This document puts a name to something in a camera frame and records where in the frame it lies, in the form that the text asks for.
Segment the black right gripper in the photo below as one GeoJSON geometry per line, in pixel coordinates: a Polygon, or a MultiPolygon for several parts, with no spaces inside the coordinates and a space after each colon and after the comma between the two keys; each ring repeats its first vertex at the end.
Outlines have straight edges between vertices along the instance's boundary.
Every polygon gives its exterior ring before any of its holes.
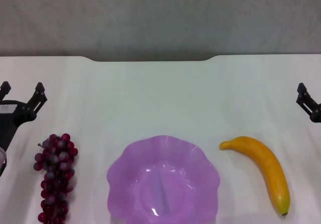
{"type": "Polygon", "coordinates": [[[321,103],[316,103],[307,91],[306,86],[300,83],[297,87],[296,103],[307,113],[314,123],[321,123],[321,103]]]}

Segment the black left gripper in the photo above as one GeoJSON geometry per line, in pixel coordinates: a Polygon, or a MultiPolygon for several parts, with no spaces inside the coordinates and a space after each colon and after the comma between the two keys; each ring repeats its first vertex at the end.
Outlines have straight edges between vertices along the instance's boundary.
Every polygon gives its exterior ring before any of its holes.
{"type": "Polygon", "coordinates": [[[0,148],[6,151],[19,126],[36,119],[38,111],[47,101],[45,88],[38,82],[33,96],[27,103],[3,100],[11,86],[4,81],[0,86],[0,148]]]}

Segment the yellow banana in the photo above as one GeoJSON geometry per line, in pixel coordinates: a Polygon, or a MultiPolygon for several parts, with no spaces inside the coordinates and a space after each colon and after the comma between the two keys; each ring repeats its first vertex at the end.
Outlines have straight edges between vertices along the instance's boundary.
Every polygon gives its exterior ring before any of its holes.
{"type": "Polygon", "coordinates": [[[260,169],[275,210],[286,216],[290,208],[290,192],[283,168],[275,154],[261,141],[240,136],[223,141],[220,150],[233,150],[250,158],[260,169]]]}

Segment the dark red grape bunch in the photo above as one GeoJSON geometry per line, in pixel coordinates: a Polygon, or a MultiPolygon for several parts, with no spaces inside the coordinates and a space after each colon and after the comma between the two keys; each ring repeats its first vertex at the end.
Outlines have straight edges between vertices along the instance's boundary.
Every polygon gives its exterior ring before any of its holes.
{"type": "Polygon", "coordinates": [[[65,224],[69,212],[68,194],[74,189],[74,164],[78,149],[71,136],[51,134],[38,146],[41,152],[35,155],[33,168],[45,171],[41,182],[41,209],[38,221],[41,224],[65,224]]]}

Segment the purple wavy plastic plate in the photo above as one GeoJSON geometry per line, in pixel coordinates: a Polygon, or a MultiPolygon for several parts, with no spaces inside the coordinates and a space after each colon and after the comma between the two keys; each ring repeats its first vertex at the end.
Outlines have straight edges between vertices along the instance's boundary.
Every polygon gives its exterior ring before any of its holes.
{"type": "Polygon", "coordinates": [[[125,224],[206,224],[218,212],[218,171],[201,148],[172,136],[129,144],[106,179],[108,210],[125,224]]]}

